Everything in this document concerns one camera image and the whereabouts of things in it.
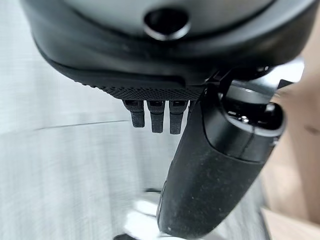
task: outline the textured grip surface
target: textured grip surface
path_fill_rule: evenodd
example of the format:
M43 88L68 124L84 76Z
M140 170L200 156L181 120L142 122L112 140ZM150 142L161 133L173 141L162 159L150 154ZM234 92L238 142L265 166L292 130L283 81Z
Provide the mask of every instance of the textured grip surface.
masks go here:
M160 230L185 239L210 233L238 204L263 166L264 162L242 161L215 150L197 103L162 191Z

